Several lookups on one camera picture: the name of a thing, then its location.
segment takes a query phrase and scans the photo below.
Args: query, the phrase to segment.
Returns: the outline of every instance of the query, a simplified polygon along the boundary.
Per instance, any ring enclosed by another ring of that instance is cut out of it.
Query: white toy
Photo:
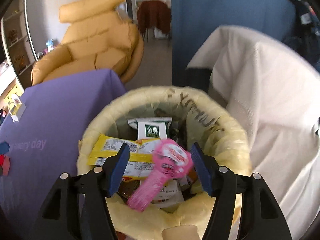
[[[8,103],[9,106],[9,113],[13,122],[19,122],[24,110],[26,109],[26,105],[21,102],[18,95],[13,94],[11,96],[12,102]]]

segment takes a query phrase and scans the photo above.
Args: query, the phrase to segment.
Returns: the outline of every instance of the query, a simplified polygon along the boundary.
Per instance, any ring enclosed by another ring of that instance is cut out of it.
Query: tiled floor
[[[168,40],[145,38],[144,54],[140,68],[125,87],[127,90],[144,86],[169,86],[172,84],[172,46]]]

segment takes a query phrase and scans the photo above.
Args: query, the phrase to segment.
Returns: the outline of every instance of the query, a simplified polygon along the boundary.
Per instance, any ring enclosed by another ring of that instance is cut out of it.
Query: table
[[[0,127],[11,166],[0,177],[0,206],[15,232],[26,239],[43,200],[58,176],[77,175],[78,141],[95,116],[126,92],[118,75],[96,70],[27,88],[19,122]]]

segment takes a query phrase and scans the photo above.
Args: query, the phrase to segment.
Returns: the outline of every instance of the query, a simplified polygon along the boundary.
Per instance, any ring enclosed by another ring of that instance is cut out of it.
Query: trash can
[[[185,122],[188,150],[194,142],[198,142],[203,152],[214,156],[219,165],[227,166],[236,174],[250,176],[246,132],[238,122],[201,90],[173,86],[132,90],[106,106],[90,123],[79,142],[78,174],[92,169],[87,165],[87,160],[100,134],[135,140],[136,133],[127,120],[157,116],[169,116]],[[173,213],[167,213],[153,204],[139,213],[114,194],[106,200],[116,231],[137,240],[162,240],[163,229],[189,224],[196,225],[202,237],[215,198],[202,191],[199,181],[192,187],[193,191],[198,192],[196,196],[180,203]],[[241,195],[237,194],[233,222],[240,211]]]

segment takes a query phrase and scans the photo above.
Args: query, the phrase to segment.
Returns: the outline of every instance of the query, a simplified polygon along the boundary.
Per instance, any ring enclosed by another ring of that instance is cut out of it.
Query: blue curtain
[[[246,26],[282,41],[295,22],[289,0],[172,0],[172,84],[206,90],[210,71],[185,68],[218,26]]]

